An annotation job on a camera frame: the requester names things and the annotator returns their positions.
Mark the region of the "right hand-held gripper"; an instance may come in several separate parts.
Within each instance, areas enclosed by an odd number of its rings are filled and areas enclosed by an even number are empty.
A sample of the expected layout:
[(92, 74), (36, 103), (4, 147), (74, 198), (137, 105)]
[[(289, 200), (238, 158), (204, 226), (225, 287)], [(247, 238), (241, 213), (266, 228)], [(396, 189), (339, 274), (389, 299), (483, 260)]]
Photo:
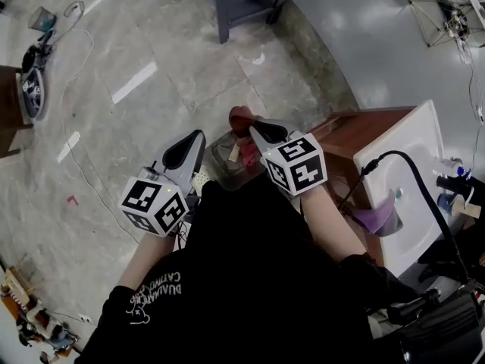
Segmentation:
[[(297, 126), (290, 122), (266, 118), (255, 120), (249, 133), (271, 180), (291, 196), (327, 181), (323, 150), (313, 134), (301, 136)], [(295, 134), (301, 137), (289, 141)]]

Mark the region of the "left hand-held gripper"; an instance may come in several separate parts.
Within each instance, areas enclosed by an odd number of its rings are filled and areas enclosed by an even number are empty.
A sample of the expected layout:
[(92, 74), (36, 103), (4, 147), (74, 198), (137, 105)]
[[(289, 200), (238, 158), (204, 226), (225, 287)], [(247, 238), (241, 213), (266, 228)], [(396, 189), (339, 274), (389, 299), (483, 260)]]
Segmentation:
[[(191, 177), (201, 168), (205, 145), (202, 130), (182, 133), (158, 150), (157, 166), (174, 177)], [(127, 181), (117, 206), (136, 229), (167, 237), (197, 203), (195, 189), (187, 186), (185, 190), (166, 174), (144, 166)]]

